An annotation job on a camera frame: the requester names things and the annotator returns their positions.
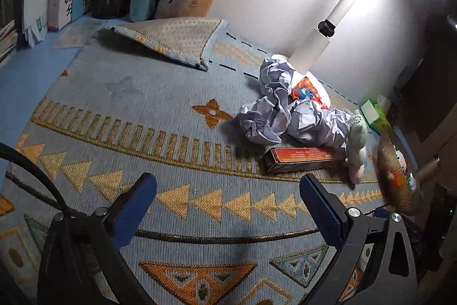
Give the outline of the orange snack packet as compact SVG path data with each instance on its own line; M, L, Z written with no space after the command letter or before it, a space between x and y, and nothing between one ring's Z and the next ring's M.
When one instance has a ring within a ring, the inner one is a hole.
M325 99L321 96L316 86L308 77L303 77L292 89L291 97L294 100L310 100L316 102L323 109L330 109Z

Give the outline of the patterned blue woven mat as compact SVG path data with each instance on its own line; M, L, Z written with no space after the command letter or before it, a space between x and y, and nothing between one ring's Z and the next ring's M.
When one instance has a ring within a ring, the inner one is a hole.
M265 174L271 148L235 116L262 97L271 53L202 19L195 57L130 24L98 30L36 91L44 62L1 69L1 302L36 304L414 304L404 218L385 205L370 131L360 184L334 168ZM143 173L157 194L131 242L113 246L113 204ZM300 197L313 174L345 207L328 245Z

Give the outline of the green-headed plush toy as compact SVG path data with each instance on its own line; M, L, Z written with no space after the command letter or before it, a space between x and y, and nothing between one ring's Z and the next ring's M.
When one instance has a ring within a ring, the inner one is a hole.
M360 184L367 158L366 140L368 128L359 110L355 110L348 120L348 124L349 134L346 141L348 174L353 184Z

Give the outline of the mint green case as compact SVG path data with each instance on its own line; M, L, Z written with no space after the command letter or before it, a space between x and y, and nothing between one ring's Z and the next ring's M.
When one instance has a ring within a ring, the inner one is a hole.
M153 0L131 0L129 17L132 22L146 21L152 17Z

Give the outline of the green tissue box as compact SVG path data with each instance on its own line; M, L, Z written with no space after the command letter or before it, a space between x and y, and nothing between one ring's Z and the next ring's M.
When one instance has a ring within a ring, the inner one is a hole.
M361 107L361 112L368 126L378 133L384 129L391 129L387 114L391 107L391 101L383 95L378 95L376 100L369 98Z

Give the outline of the woven golden basket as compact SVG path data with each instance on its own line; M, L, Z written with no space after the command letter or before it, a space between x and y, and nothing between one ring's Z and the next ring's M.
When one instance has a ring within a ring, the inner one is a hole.
M385 200L401 214L413 216L421 210L421 191L414 174L402 170L388 131L382 131L377 150L377 168Z

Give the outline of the hello kitty white plush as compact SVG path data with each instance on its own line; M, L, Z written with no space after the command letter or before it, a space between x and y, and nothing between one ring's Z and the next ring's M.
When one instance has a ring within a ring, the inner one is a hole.
M408 165L407 165L407 161L404 157L404 154L397 148L394 148L395 149L395 153L396 153L396 158L400 164L400 168L402 169L402 172L403 174L408 177L409 174L408 174Z

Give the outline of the long red cardboard box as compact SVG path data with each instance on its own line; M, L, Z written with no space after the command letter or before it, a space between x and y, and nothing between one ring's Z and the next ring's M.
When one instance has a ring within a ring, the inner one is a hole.
M274 147L262 156L262 170L265 174L320 170L340 166L345 159L344 148Z

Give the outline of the paper pile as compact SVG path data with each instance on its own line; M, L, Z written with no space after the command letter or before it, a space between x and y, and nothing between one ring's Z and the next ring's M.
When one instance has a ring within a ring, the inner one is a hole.
M288 134L307 147L338 148L349 134L347 110L323 109L316 102L291 97L295 68L281 55L272 55L259 68L262 97L243 105L235 116L244 136L260 145L279 145Z

